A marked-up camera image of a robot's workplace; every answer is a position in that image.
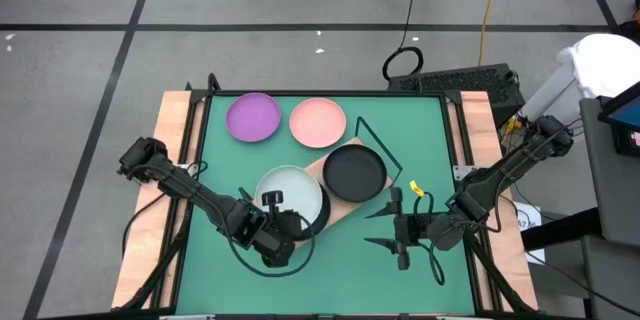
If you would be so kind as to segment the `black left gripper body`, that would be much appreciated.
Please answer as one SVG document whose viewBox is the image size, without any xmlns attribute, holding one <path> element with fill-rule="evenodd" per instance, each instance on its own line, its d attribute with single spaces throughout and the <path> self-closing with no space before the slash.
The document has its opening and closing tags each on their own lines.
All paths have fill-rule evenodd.
<svg viewBox="0 0 640 320">
<path fill-rule="evenodd" d="M 294 210 L 279 208 L 284 203 L 282 190 L 267 191 L 260 200 L 267 210 L 256 208 L 261 225 L 253 238 L 253 247 L 267 267 L 285 267 L 295 250 L 295 242 L 302 235 L 301 216 Z"/>
</svg>

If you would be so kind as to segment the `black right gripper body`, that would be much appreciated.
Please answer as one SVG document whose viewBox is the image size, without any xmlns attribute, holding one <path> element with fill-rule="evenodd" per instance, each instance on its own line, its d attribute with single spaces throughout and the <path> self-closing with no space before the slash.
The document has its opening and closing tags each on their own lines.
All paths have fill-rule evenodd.
<svg viewBox="0 0 640 320">
<path fill-rule="evenodd" d="M 403 213 L 403 194 L 399 187 L 391 187 L 391 211 L 394 215 L 394 240 L 392 241 L 392 253 L 397 256 L 399 270 L 407 270 L 410 266 L 407 248 L 417 246 L 420 239 L 427 238 L 427 226 L 431 220 L 434 207 L 434 197 L 430 192 L 425 195 L 429 200 L 426 213 L 418 212 L 418 205 L 423 196 L 418 196 L 414 201 L 413 212 Z"/>
</svg>

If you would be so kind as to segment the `black plate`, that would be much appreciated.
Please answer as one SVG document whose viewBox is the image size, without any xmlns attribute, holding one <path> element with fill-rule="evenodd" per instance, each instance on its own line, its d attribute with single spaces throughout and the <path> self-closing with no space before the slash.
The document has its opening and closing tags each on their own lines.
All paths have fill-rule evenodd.
<svg viewBox="0 0 640 320">
<path fill-rule="evenodd" d="M 332 151 L 324 162 L 322 175 L 333 195 L 351 203 L 373 199 L 387 182 L 381 156 L 362 144 L 346 144 Z"/>
</svg>

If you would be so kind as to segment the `pale grey plate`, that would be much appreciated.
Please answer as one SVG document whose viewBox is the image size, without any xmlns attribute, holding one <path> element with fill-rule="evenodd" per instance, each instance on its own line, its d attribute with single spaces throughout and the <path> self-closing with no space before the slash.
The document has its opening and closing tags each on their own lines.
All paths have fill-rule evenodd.
<svg viewBox="0 0 640 320">
<path fill-rule="evenodd" d="M 268 171 L 258 182 L 254 193 L 254 203 L 264 211 L 268 205 L 262 195 L 271 191 L 281 191 L 283 201 L 277 204 L 278 210 L 292 210 L 302 215 L 311 224 L 308 229 L 304 221 L 302 229 L 307 233 L 317 234 L 324 224 L 324 196 L 321 185 L 304 168 L 284 165 Z"/>
</svg>

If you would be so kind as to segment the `dark teal plate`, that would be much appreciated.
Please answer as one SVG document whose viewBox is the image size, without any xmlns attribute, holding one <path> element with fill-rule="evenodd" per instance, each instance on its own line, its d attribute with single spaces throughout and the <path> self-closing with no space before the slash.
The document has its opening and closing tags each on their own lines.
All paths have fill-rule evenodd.
<svg viewBox="0 0 640 320">
<path fill-rule="evenodd" d="M 327 225 L 331 213 L 331 203 L 328 193 L 324 186 L 320 186 L 322 192 L 322 205 L 317 218 L 311 223 L 311 226 L 301 232 L 301 234 L 295 238 L 295 241 L 306 241 L 312 238 L 313 235 L 318 235 Z"/>
</svg>

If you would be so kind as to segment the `pink plate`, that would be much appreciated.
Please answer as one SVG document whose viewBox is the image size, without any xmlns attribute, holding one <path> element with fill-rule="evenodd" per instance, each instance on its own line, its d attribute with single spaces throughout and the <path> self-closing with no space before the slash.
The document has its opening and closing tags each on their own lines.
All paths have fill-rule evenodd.
<svg viewBox="0 0 640 320">
<path fill-rule="evenodd" d="M 338 142 L 346 131 L 342 108 L 328 98 L 309 98 L 300 102 L 289 118 L 293 137 L 309 148 L 326 148 Z"/>
</svg>

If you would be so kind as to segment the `small purple plate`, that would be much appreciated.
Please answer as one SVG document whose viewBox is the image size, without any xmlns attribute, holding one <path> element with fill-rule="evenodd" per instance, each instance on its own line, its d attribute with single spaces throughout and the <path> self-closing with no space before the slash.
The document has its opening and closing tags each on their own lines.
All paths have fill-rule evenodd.
<svg viewBox="0 0 640 320">
<path fill-rule="evenodd" d="M 248 93 L 234 100 L 225 116 L 226 128 L 236 140 L 256 143 L 273 135 L 281 123 L 281 109 L 274 97 Z"/>
</svg>

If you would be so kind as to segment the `green table mat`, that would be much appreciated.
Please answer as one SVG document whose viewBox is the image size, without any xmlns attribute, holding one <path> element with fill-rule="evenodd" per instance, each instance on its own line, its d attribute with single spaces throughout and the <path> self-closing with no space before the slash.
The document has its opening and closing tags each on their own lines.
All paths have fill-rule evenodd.
<svg viewBox="0 0 640 320">
<path fill-rule="evenodd" d="M 301 145 L 287 123 L 260 143 L 243 143 L 226 128 L 232 98 L 213 99 L 206 130 L 201 182 L 211 190 L 238 196 L 253 192 L 259 180 L 281 165 L 305 167 L 323 156 Z M 413 211 L 415 181 L 445 207 L 454 183 L 442 106 L 435 97 L 342 97 L 347 138 L 360 137 L 384 159 Z M 410 266 L 399 270 L 386 248 L 365 238 L 390 238 L 391 217 L 367 219 L 388 201 L 382 193 L 323 231 L 293 254 L 284 269 L 269 269 L 254 251 L 229 248 L 226 238 L 200 210 L 190 226 L 177 300 L 181 314 L 360 314 L 457 313 L 474 310 L 465 251 L 438 252 L 445 274 L 434 280 L 427 246 L 411 248 Z"/>
</svg>

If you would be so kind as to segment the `white paper sheet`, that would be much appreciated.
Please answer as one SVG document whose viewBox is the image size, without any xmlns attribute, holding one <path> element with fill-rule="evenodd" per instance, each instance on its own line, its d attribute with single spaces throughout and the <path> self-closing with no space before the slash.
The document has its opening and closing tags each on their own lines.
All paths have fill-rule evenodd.
<svg viewBox="0 0 640 320">
<path fill-rule="evenodd" d="M 543 218 L 539 207 L 519 202 L 515 202 L 515 207 L 518 226 L 521 232 L 542 224 Z M 526 257 L 529 263 L 542 265 L 542 261 L 545 260 L 545 251 L 543 249 L 527 250 Z"/>
</svg>

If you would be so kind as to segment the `black furniture leg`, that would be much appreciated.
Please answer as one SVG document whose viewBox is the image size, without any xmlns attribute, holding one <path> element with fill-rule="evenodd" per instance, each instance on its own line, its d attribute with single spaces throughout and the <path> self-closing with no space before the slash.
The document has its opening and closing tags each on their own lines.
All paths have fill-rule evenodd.
<svg viewBox="0 0 640 320">
<path fill-rule="evenodd" d="M 602 236 L 599 210 L 594 207 L 574 215 L 527 229 L 521 233 L 526 251 L 578 240 L 586 235 Z"/>
</svg>

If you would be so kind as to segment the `black computer case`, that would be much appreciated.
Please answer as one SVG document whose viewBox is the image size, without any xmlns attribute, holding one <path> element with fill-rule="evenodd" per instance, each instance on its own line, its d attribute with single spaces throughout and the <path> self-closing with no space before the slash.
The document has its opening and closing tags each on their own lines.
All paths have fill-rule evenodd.
<svg viewBox="0 0 640 320">
<path fill-rule="evenodd" d="M 391 77 L 388 84 L 409 92 L 484 91 L 497 128 L 525 105 L 519 76 L 506 63 Z"/>
</svg>

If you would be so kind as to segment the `grey tube-shaped object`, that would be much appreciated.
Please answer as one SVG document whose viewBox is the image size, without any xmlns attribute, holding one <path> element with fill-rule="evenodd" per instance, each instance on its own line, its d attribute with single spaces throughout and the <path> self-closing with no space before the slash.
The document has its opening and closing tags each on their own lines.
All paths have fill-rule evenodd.
<svg viewBox="0 0 640 320">
<path fill-rule="evenodd" d="M 569 124 L 580 116 L 579 101 L 582 98 L 583 92 L 573 64 L 564 63 L 526 102 L 522 115 L 530 122 L 550 115 L 563 124 Z"/>
</svg>

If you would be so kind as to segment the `grey desk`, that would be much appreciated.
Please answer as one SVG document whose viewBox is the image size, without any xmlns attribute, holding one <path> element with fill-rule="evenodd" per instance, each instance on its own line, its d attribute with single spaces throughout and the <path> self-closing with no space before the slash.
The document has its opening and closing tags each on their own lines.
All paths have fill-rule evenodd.
<svg viewBox="0 0 640 320">
<path fill-rule="evenodd" d="M 618 154 L 611 127 L 598 120 L 596 99 L 579 102 L 601 235 L 582 240 L 589 286 L 622 307 L 592 295 L 598 320 L 640 320 L 640 158 Z"/>
</svg>

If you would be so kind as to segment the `white fabric bundle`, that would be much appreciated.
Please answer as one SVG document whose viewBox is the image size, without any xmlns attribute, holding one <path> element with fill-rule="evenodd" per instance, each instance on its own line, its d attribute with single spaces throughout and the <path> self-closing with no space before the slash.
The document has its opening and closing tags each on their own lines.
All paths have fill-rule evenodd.
<svg viewBox="0 0 640 320">
<path fill-rule="evenodd" d="M 613 98 L 640 82 L 640 45 L 620 35 L 588 35 L 556 59 L 570 66 L 585 98 Z"/>
</svg>

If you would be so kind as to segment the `wooden shelf with black frame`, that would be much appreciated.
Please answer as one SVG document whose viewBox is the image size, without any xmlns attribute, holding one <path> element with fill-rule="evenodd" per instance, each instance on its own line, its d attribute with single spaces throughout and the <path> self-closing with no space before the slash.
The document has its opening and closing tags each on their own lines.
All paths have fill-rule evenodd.
<svg viewBox="0 0 640 320">
<path fill-rule="evenodd" d="M 341 200 L 341 199 L 337 198 L 335 195 L 333 195 L 329 191 L 329 189 L 325 186 L 325 183 L 324 183 L 324 180 L 323 180 L 323 175 L 322 175 L 322 170 L 323 170 L 324 162 L 325 162 L 327 156 L 330 153 L 328 153 L 327 155 L 323 156 L 322 158 L 319 158 L 317 161 L 313 162 L 312 164 L 310 164 L 309 166 L 304 168 L 309 174 L 311 174 L 318 181 L 318 183 L 321 186 L 325 187 L 325 189 L 326 189 L 326 191 L 328 193 L 329 199 L 330 199 L 331 213 L 330 213 L 329 221 L 328 221 L 327 225 L 325 226 L 325 228 L 323 230 L 326 230 L 327 228 L 331 227 L 332 225 L 334 225 L 335 223 L 339 222 L 343 218 L 347 217 L 350 213 L 352 213 L 358 207 L 360 207 L 362 204 L 365 203 L 365 202 L 364 203 L 351 203 L 351 202 L 346 202 L 344 200 Z M 303 246 L 304 244 L 306 244 L 306 243 L 308 243 L 310 241 L 311 241 L 311 239 L 306 240 L 306 241 L 296 241 L 295 242 L 295 247 L 299 248 L 299 247 Z"/>
</svg>

